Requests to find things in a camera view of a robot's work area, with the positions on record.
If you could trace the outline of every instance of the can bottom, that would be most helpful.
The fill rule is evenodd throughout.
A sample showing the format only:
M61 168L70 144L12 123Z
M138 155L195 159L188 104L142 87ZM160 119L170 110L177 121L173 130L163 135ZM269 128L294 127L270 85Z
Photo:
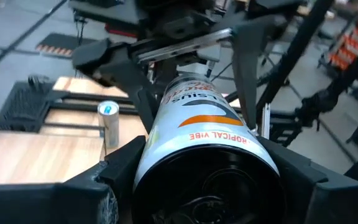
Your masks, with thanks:
M178 150L154 164L132 202L134 224L280 223L285 195L277 173L236 147Z

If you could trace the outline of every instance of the gray floor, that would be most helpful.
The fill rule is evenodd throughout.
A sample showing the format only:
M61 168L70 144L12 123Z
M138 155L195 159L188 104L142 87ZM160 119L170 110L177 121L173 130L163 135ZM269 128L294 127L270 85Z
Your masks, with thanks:
M0 0L0 47L12 44L58 2L59 0ZM332 32L337 32L343 23L341 20L335 20L325 23L324 26L329 27ZM103 39L110 36L115 41L134 41L131 38L107 35L103 26L98 22L89 22L85 27L84 37ZM34 50L34 47L51 32L76 34L76 27L72 23L72 11L67 5L46 20L19 44L17 49ZM276 50L285 50L285 47L285 44L278 45ZM221 61L216 65L213 74L219 73L230 62L231 54L229 49L222 51ZM326 87L330 81L322 70L316 69L320 54L321 49L311 44L291 72L291 83L301 96L313 94L316 90ZM266 64L263 68L259 68L259 73L262 74L270 68L271 65ZM60 76L73 76L74 70L68 60L9 53L0 61L0 109L13 84L18 80L26 80L31 74L46 75L56 79ZM232 70L228 69L222 76L232 77ZM223 93L234 90L234 83L230 80L217 79L214 83ZM272 103L272 108L275 110L293 111L296 106L300 106L300 100L291 88L282 88ZM358 125L358 102L343 94L335 110L322 115L321 118L344 144ZM344 145L358 158L357 147L352 144ZM305 129L289 148L340 173L345 172L352 165L324 128L321 128L320 132L316 132L315 128Z

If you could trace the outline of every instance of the small can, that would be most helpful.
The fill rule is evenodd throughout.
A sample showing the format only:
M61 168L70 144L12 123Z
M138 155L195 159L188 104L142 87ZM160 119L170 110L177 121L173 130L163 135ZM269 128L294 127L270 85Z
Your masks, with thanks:
M99 125L104 127L104 147L119 144L119 105L114 101L103 101L98 105Z

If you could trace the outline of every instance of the machinery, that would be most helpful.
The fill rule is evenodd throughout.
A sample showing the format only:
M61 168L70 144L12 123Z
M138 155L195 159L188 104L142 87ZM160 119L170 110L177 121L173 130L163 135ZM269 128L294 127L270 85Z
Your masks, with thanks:
M117 16L109 13L113 8L129 7L139 41L81 46L73 65L125 91L149 139L138 136L65 183L0 186L0 223L358 223L358 181L284 147L321 110L300 108L299 116L269 108L333 1L317 1L264 81L256 79L257 58L300 1L249 1L247 10L233 1L218 21L210 0L95 2L70 6L103 22ZM230 42L234 52L237 90L226 98L207 77L177 72L199 62L198 49L220 42ZM257 103L256 88L266 80ZM237 97L241 108L231 108ZM288 129L291 137L283 133Z

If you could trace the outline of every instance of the orange stripe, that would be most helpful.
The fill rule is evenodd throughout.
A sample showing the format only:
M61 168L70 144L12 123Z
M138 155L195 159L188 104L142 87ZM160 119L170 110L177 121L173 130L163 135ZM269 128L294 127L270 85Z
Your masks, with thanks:
M187 119L182 122L179 127L195 124L195 123L204 123L204 122L213 122L213 123L221 123L221 124L232 124L243 126L243 123L237 119L227 118L225 116L216 116L216 115L198 115Z

